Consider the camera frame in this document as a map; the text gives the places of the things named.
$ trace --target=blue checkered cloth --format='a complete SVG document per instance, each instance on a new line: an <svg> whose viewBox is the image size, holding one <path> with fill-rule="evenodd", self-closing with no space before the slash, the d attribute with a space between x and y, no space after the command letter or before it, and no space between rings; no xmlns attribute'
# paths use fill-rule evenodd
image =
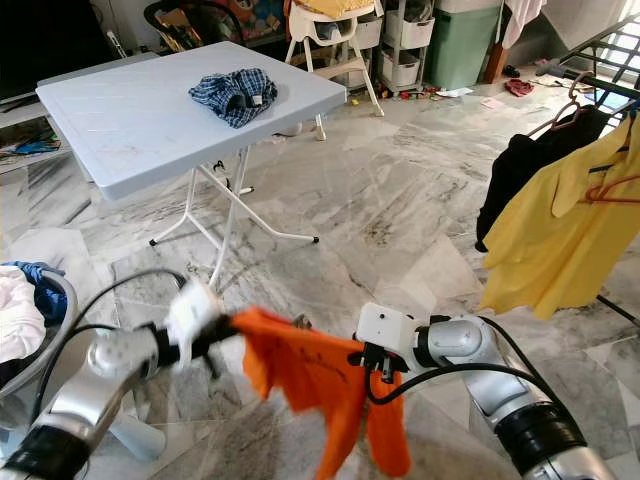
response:
<svg viewBox="0 0 640 480"><path fill-rule="evenodd" d="M240 128L269 108L278 90L263 70L248 68L203 77L189 95L233 128Z"/></svg>

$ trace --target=orange cloth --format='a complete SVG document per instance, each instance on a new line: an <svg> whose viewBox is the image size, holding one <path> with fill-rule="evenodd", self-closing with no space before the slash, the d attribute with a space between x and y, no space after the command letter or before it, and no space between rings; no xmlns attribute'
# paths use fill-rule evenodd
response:
<svg viewBox="0 0 640 480"><path fill-rule="evenodd" d="M350 365L347 356L362 352L363 344L298 329L258 308L236 315L232 325L246 338L244 372L263 399L272 387L281 387L294 412L315 407L324 414L327 445L316 478L333 477L358 439L365 373L362 367ZM400 379L396 374L395 384L387 385L376 372L371 388L376 396L386 395ZM402 397L368 407L367 437L373 460L392 477L405 475L411 466L402 420Z"/></svg>

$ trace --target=green bin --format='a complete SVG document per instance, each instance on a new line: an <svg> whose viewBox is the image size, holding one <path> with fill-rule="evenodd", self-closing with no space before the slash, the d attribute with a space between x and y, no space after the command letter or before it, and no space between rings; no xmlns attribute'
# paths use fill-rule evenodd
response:
<svg viewBox="0 0 640 480"><path fill-rule="evenodd" d="M476 83L495 39L501 0L439 0L429 45L427 81L453 90Z"/></svg>

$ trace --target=high chair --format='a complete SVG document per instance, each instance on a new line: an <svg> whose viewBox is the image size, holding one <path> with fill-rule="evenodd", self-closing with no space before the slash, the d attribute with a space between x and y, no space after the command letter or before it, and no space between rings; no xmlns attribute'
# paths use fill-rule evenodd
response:
<svg viewBox="0 0 640 480"><path fill-rule="evenodd" d="M371 103L373 103L373 107L375 109L375 114L378 117L383 117L384 112L378 104L378 99L376 98L376 93L373 90L373 85L371 84L371 79L369 78L369 74L367 72L367 66L362 59L362 53L360 52L358 41L355 35L356 27L358 25L358 17L361 15L366 15L367 13L371 13L374 10L376 11L377 16L381 16L383 13L382 6L380 5L378 0L372 1L370 5L367 5L365 7L345 12L340 18L331 18L327 15L307 10L306 8L297 5L295 3L295 0L292 1L291 12L289 13L289 31L291 33L291 43L289 44L289 51L287 52L287 58L285 62L291 63L291 58L293 57L293 51L296 43L302 42L304 44L307 71L309 72L313 72L317 75L320 75L321 77L330 79L344 73L362 71L364 81L367 85L367 90L369 91L369 96L371 97ZM347 21L349 23L348 29L342 33L337 29L334 30L333 32L331 32L331 38L329 39L321 39L316 30L316 23L346 23ZM356 56L351 60L314 70L311 48L309 46L309 38L311 38L321 47L332 47L332 57L335 56L336 48L340 44L343 44L343 49L345 50L348 49L349 46L351 46ZM327 135L325 134L324 128L322 127L322 119L320 115L316 116L316 125L318 127L316 138L318 140L326 140Z"/></svg>

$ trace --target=floor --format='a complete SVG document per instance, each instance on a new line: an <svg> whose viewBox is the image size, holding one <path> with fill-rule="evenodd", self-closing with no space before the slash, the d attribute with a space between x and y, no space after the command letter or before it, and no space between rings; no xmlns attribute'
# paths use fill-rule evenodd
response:
<svg viewBox="0 0 640 480"><path fill-rule="evenodd" d="M487 97L499 103L481 104ZM245 199L274 226L319 235L318 245L275 242L248 219L233 237L220 294L228 309L250 304L350 336L368 301L424 316L473 311L487 272L473 248L475 218L491 162L514 133L527 132L566 102L566 90L538 85L516 98L497 87L440 101L387 100L384 118L370 105L345 106L326 119L326 142L312 133L274 137L252 151ZM233 159L226 159L232 170ZM80 302L117 278L166 266L206 279L216 258L189 226L152 248L148 240L181 215L187 178L107 203L72 158L0 176L0 257L46 261L66 270ZM220 228L226 203L202 183L196 214ZM640 314L640 240L616 265L603 292ZM149 278L119 288L91 321L132 327L161 321L174 288ZM526 308L495 316L520 342L567 403L591 443L621 479L640 477L640 340L637 329L601 304L557 312L551 322ZM228 340L215 356L216 382L196 361L164 372L134 392L134 411L163 429L168 445L139 462L107 436L88 479L119 476L308 479L322 454L323 421L294 416L279 394L260 403L241 370L243 343ZM406 397L413 467L407 478L515 479L457 377ZM384 478L358 443L339 479Z"/></svg>

